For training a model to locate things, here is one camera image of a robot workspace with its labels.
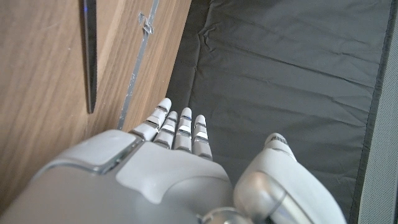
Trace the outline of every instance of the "robot finger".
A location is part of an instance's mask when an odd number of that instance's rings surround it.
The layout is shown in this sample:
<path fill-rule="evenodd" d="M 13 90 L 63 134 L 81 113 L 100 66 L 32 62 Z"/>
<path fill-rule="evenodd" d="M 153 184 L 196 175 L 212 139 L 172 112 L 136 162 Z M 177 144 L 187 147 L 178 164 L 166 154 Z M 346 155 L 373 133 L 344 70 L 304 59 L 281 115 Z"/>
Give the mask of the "robot finger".
<path fill-rule="evenodd" d="M 191 117 L 190 108 L 184 108 L 181 112 L 180 122 L 178 123 L 177 133 L 175 135 L 174 149 L 192 152 L 191 143 Z"/>
<path fill-rule="evenodd" d="M 167 149 L 172 148 L 174 136 L 175 136 L 175 127 L 177 126 L 177 118 L 178 114 L 175 111 L 171 111 L 167 116 L 162 128 L 159 133 L 156 135 L 154 139 L 154 143 L 157 143 Z"/>
<path fill-rule="evenodd" d="M 270 134 L 266 139 L 266 142 L 264 144 L 264 149 L 277 149 L 283 151 L 286 154 L 288 154 L 292 159 L 294 159 L 294 161 L 297 161 L 291 148 L 287 144 L 285 137 L 283 137 L 281 134 L 278 133 Z"/>
<path fill-rule="evenodd" d="M 164 98 L 157 105 L 154 112 L 131 132 L 142 137 L 145 141 L 153 140 L 160 127 L 163 125 L 171 106 L 171 100 Z"/>
<path fill-rule="evenodd" d="M 203 115 L 197 116 L 193 130 L 192 153 L 204 159 L 213 160 L 206 130 L 206 119 Z"/>

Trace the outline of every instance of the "black mat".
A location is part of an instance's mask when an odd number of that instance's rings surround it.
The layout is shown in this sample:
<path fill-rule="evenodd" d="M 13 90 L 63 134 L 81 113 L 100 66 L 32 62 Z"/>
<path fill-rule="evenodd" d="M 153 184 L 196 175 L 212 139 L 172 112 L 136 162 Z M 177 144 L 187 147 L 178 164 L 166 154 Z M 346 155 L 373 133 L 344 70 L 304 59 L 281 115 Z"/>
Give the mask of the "black mat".
<path fill-rule="evenodd" d="M 235 184 L 278 132 L 349 217 L 391 0 L 196 1 L 167 97 Z"/>

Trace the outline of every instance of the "dark gray cloth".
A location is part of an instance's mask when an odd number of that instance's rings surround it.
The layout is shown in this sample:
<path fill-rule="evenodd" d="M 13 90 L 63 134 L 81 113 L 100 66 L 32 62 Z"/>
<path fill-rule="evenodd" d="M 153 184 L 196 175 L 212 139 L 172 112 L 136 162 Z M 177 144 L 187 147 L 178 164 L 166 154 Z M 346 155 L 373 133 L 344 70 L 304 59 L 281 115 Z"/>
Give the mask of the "dark gray cloth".
<path fill-rule="evenodd" d="M 203 114 L 235 184 L 278 132 L 352 204 L 391 0 L 193 1 L 167 96 Z"/>

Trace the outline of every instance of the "white robotic hand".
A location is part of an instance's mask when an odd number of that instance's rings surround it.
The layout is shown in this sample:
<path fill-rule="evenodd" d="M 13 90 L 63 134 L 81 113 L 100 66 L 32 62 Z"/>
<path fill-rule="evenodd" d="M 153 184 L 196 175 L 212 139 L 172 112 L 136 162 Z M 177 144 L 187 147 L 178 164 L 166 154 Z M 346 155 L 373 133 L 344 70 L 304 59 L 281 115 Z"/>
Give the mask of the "white robotic hand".
<path fill-rule="evenodd" d="M 191 109 L 185 108 L 181 112 L 176 131 L 178 114 L 175 111 L 169 112 L 171 105 L 172 102 L 168 98 L 163 99 L 154 112 L 142 124 L 134 128 L 131 133 L 167 149 L 182 150 L 212 160 L 205 117 L 203 115 L 197 116 L 192 137 Z"/>
<path fill-rule="evenodd" d="M 274 133 L 244 171 L 234 189 L 232 208 L 218 208 L 206 224 L 346 223 L 333 196 L 301 166 L 286 139 Z"/>

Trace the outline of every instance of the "cabinet door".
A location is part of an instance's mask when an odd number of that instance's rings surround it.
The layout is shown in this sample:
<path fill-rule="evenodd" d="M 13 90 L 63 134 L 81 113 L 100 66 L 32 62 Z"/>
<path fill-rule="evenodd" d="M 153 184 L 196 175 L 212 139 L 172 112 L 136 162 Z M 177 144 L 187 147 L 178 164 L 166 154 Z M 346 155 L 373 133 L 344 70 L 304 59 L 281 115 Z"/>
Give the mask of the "cabinet door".
<path fill-rule="evenodd" d="M 97 0 L 98 93 L 87 113 L 82 1 L 3 0 L 0 8 L 0 213 L 46 162 L 115 129 L 152 1 Z M 123 130 L 165 96 L 190 0 L 159 1 Z"/>

